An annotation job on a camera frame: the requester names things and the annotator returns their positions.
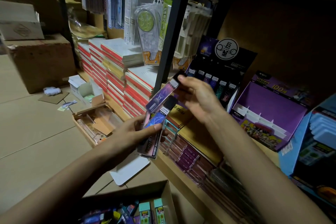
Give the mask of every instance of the white cardboard box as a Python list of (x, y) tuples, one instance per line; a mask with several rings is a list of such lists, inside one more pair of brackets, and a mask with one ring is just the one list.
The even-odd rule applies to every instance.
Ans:
[[(72, 94), (74, 94), (79, 101), (84, 105), (91, 108), (96, 105), (104, 103), (103, 89), (99, 87), (91, 78), (90, 82), (84, 81), (79, 75), (74, 75), (69, 77), (70, 89)], [(94, 95), (91, 103), (84, 99), (87, 95)]]
[(4, 40), (44, 39), (34, 6), (23, 3), (0, 1), (0, 33)]

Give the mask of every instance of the green circle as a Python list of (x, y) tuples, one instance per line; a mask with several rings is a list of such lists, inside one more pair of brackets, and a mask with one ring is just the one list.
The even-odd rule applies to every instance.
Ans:
[(154, 16), (149, 11), (141, 11), (138, 15), (139, 28), (145, 32), (149, 32), (154, 27)]

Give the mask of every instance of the purple box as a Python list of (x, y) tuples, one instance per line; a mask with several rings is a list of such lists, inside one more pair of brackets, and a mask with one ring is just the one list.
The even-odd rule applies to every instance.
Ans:
[(307, 92), (257, 71), (230, 114), (250, 137), (278, 152), (290, 141), (310, 103)]

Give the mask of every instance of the forearm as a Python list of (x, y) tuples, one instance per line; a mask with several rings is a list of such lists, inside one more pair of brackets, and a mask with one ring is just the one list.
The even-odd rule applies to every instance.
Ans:
[(4, 213), (0, 223), (37, 224), (56, 220), (53, 214), (64, 214), (103, 175), (105, 161), (102, 151), (90, 150)]
[(228, 113), (206, 126), (266, 222), (331, 223)]

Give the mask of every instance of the tile floor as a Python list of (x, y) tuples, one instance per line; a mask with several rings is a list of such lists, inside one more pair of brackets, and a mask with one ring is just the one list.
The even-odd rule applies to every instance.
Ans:
[[(22, 200), (42, 183), (91, 149), (75, 127), (71, 113), (84, 107), (74, 104), (58, 111), (61, 103), (75, 98), (69, 94), (55, 105), (38, 101), (43, 93), (29, 94), (7, 55), (0, 55), (0, 214)], [(86, 193), (106, 193), (164, 180), (150, 164), (123, 187), (105, 173)], [(180, 224), (205, 224), (204, 219), (170, 184)]]

